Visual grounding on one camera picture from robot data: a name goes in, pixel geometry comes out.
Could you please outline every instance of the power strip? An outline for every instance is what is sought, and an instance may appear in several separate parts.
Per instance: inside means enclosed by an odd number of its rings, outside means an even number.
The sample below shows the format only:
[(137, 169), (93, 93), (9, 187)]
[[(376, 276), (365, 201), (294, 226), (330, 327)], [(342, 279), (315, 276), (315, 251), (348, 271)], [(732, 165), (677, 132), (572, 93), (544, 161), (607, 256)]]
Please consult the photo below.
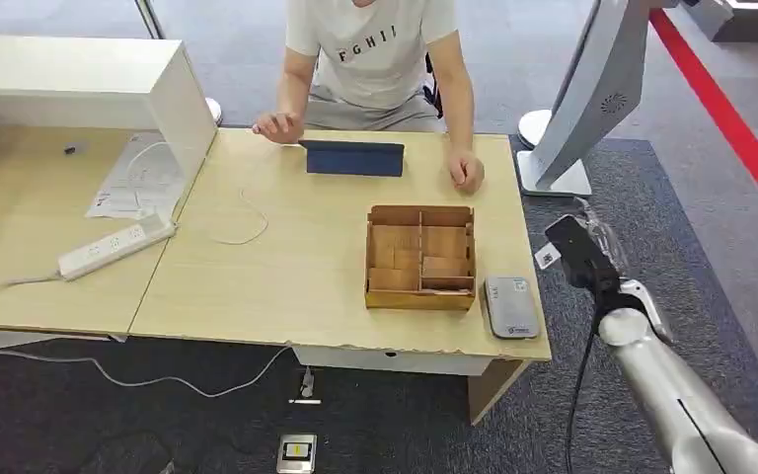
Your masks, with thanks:
[(71, 281), (176, 234), (176, 224), (158, 214), (59, 257), (59, 274)]

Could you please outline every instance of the wooden desk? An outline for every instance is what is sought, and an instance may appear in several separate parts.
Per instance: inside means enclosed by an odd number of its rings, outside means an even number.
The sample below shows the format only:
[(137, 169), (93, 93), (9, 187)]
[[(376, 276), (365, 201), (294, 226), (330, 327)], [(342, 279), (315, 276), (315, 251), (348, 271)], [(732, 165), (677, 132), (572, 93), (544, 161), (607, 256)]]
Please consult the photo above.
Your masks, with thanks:
[[(59, 255), (125, 227), (84, 215), (131, 133), (0, 127), (0, 281), (50, 274)], [(84, 151), (65, 155), (73, 142)], [(0, 329), (125, 335), (163, 249), (77, 281), (0, 290)]]
[[(414, 366), (422, 357), (492, 359), (483, 375), (469, 379), (471, 418), (478, 422), (530, 361), (551, 358), (547, 332), (529, 341), (497, 339), (480, 298), (466, 314), (367, 310), (366, 219), (373, 204), (473, 206), (479, 277), (526, 277), (544, 323), (506, 137), (476, 137), (487, 179), (473, 197), (453, 189), (441, 167), (439, 135), (318, 131), (307, 137), (405, 143), (404, 176), (309, 175), (303, 148), (220, 129), (130, 334), (293, 345), (344, 358), (336, 351), (392, 353), (413, 357)], [(262, 224), (241, 201), (241, 188), (267, 215), (268, 231), (244, 246), (217, 243), (242, 240)]]

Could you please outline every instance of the tablet case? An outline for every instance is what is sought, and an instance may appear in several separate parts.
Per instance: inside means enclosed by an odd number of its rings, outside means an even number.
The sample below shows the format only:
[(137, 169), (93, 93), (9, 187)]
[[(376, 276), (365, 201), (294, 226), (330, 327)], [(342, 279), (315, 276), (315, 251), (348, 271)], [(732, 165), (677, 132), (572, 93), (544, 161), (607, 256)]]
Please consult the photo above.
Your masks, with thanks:
[(403, 176), (405, 145), (356, 141), (301, 140), (306, 172), (332, 175)]

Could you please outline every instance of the white cable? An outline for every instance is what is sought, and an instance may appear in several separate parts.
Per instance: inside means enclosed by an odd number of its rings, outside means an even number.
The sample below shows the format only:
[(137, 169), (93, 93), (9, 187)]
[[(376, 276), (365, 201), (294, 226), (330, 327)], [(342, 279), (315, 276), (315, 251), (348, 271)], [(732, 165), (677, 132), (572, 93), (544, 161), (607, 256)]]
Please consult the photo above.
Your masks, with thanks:
[(241, 388), (246, 388), (246, 387), (248, 387), (250, 385), (254, 385), (258, 380), (260, 380), (261, 377), (263, 377), (263, 374), (265, 374), (265, 372), (268, 370), (268, 368), (271, 367), (271, 365), (274, 363), (274, 361), (277, 360), (277, 358), (280, 357), (281, 354), (285, 353), (289, 349), (290, 349), (290, 347), (286, 346), (285, 348), (280, 349), (280, 351), (277, 351), (277, 354), (275, 354), (274, 357), (272, 357), (268, 361), (268, 363), (263, 367), (263, 370), (261, 370), (260, 373), (258, 373), (256, 377), (252, 378), (248, 382), (246, 382), (246, 383), (244, 383), (242, 385), (237, 385), (235, 387), (231, 387), (231, 388), (229, 388), (227, 390), (222, 390), (221, 392), (217, 392), (217, 393), (205, 393), (205, 392), (202, 392), (201, 390), (199, 390), (198, 388), (196, 388), (195, 385), (193, 385), (190, 382), (184, 380), (183, 378), (178, 378), (178, 377), (161, 377), (161, 378), (156, 378), (156, 379), (153, 379), (153, 380), (146, 380), (146, 381), (143, 381), (143, 382), (121, 382), (121, 381), (115, 379), (114, 377), (112, 377), (111, 375), (109, 375), (109, 373), (106, 372), (103, 369), (103, 366), (100, 365), (100, 363), (97, 362), (97, 360), (95, 358), (93, 358), (93, 357), (76, 357), (76, 358), (44, 357), (44, 356), (41, 356), (41, 355), (25, 354), (25, 353), (21, 353), (21, 352), (18, 352), (18, 351), (2, 351), (2, 350), (0, 350), (0, 356), (14, 356), (14, 357), (27, 358), (27, 359), (30, 359), (30, 360), (38, 360), (38, 361), (41, 361), (41, 362), (54, 362), (54, 363), (91, 362), (91, 363), (94, 364), (94, 367), (96, 367), (97, 370), (100, 371), (100, 373), (103, 375), (103, 377), (105, 377), (109, 382), (111, 382), (111, 383), (113, 383), (115, 385), (121, 386), (121, 387), (130, 387), (130, 388), (131, 387), (143, 387), (143, 386), (152, 385), (152, 384), (158, 383), (158, 382), (164, 382), (164, 381), (170, 381), (170, 380), (172, 380), (172, 381), (175, 381), (175, 382), (182, 383), (183, 385), (186, 385), (188, 388), (190, 388), (192, 391), (196, 392), (197, 394), (201, 395), (202, 397), (206, 397), (206, 398), (218, 398), (218, 397), (221, 397), (223, 395), (227, 395), (227, 394), (229, 394), (229, 393), (231, 393), (233, 391), (240, 390)]
[[(132, 185), (132, 166), (135, 164), (136, 161), (138, 161), (142, 156), (144, 156), (149, 150), (153, 149), (156, 146), (159, 145), (167, 145), (170, 146), (170, 143), (167, 141), (156, 141), (155, 143), (152, 143), (151, 145), (147, 146), (143, 150), (139, 151), (138, 154), (136, 154), (132, 161), (129, 162), (129, 164), (126, 166), (126, 186), (129, 188), (129, 190), (132, 192), (132, 195), (135, 197), (135, 206), (137, 211), (143, 212), (145, 209), (141, 205), (140, 196), (138, 195), (138, 191), (135, 189), (135, 187)], [(260, 230), (258, 230), (254, 235), (251, 237), (244, 239), (244, 240), (230, 240), (230, 239), (222, 239), (219, 237), (211, 237), (211, 240), (214, 242), (224, 244), (224, 245), (246, 245), (248, 243), (254, 242), (257, 240), (258, 237), (263, 235), (268, 230), (268, 217), (263, 213), (261, 210), (259, 210), (256, 206), (254, 206), (245, 196), (245, 188), (240, 189), (240, 200), (245, 203), (246, 207), (254, 211), (260, 219), (263, 221), (263, 225), (261, 226)]]
[(20, 284), (28, 284), (28, 283), (44, 283), (46, 281), (57, 281), (59, 279), (62, 279), (62, 276), (60, 276), (59, 272), (55, 272), (47, 276), (32, 276), (29, 278), (6, 279), (4, 281), (0, 281), (0, 288), (7, 288), (10, 286), (18, 286)]
[(251, 242), (254, 242), (255, 240), (257, 240), (257, 238), (260, 237), (261, 235), (263, 235), (264, 232), (268, 229), (268, 217), (266, 217), (265, 214), (261, 210), (257, 209), (246, 198), (245, 194), (246, 194), (246, 190), (245, 189), (240, 189), (240, 200), (242, 202), (244, 202), (249, 209), (251, 209), (252, 211), (256, 212), (257, 215), (260, 217), (260, 219), (263, 220), (263, 226), (261, 226), (260, 230), (258, 230), (257, 233), (255, 233), (253, 236), (251, 236), (251, 237), (249, 237), (249, 238), (247, 238), (245, 240), (227, 240), (227, 239), (222, 239), (222, 238), (219, 238), (219, 237), (211, 237), (210, 240), (212, 240), (214, 242), (217, 242), (217, 243), (220, 243), (220, 244), (225, 244), (225, 245), (246, 245), (248, 243), (251, 243)]
[(132, 161), (129, 162), (129, 164), (126, 166), (126, 187), (129, 188), (129, 191), (132, 192), (132, 195), (135, 196), (135, 207), (136, 211), (140, 212), (144, 210), (144, 208), (141, 206), (141, 199), (138, 196), (138, 191), (135, 189), (135, 187), (132, 185), (132, 165), (135, 164), (136, 161), (138, 161), (142, 156), (146, 154), (147, 151), (155, 148), (158, 145), (167, 145), (170, 146), (170, 143), (167, 141), (156, 141), (155, 143), (147, 146), (143, 150), (139, 151), (138, 154), (132, 158)]

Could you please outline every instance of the wooden compartment box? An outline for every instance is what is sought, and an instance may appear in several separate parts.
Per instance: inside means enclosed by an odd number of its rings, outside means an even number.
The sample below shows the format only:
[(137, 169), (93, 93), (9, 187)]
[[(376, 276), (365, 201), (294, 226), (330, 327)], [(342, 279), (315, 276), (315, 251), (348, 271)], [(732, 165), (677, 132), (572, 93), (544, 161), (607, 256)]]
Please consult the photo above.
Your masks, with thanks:
[(373, 206), (367, 216), (367, 307), (468, 310), (475, 301), (474, 223), (465, 206)]

